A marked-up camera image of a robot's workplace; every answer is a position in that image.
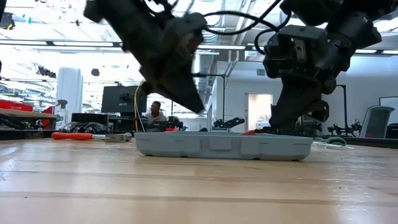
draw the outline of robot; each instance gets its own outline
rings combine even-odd
[[[123,41],[122,49],[135,56],[146,79],[142,85],[145,93],[159,93],[193,112],[202,111],[191,73],[193,56],[203,41],[203,30],[225,35],[209,29],[205,16],[232,14],[254,19],[240,32],[258,23],[270,27],[262,34],[275,32],[263,49],[257,44],[258,37],[255,46],[265,55],[267,76],[282,80],[282,92],[269,120],[272,129],[281,134],[293,132],[303,114],[318,121],[328,119],[329,108],[322,94],[333,93],[336,77],[349,69],[357,49],[381,41],[373,21],[398,7],[396,0],[275,0],[260,18],[231,11],[175,17],[171,13],[174,6],[167,0],[149,1],[165,10],[153,12],[143,0],[88,1],[85,10],[92,21],[106,20]],[[285,26],[288,19],[278,27],[264,21],[280,2],[288,19],[295,14],[306,26]],[[325,29],[316,27],[325,22]]]

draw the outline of wooden tabletop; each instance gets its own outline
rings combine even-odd
[[[146,157],[134,142],[0,141],[0,223],[397,223],[398,151],[354,147],[267,162]]]
[[[9,110],[0,108],[0,114],[15,116],[17,118],[39,118],[39,119],[56,119],[57,115],[47,113],[35,113],[29,111]]]

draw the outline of doorway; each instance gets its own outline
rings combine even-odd
[[[270,94],[246,93],[246,131],[269,126],[273,97]]]

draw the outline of computer monitor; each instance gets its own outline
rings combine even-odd
[[[102,113],[120,113],[121,116],[134,116],[134,94],[138,86],[104,86]],[[138,113],[147,110],[147,95],[137,93]]]

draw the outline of white pillar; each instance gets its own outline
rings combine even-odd
[[[83,75],[81,70],[75,67],[60,67],[57,74],[57,100],[66,100],[68,121],[71,121],[72,113],[81,113],[83,104]]]

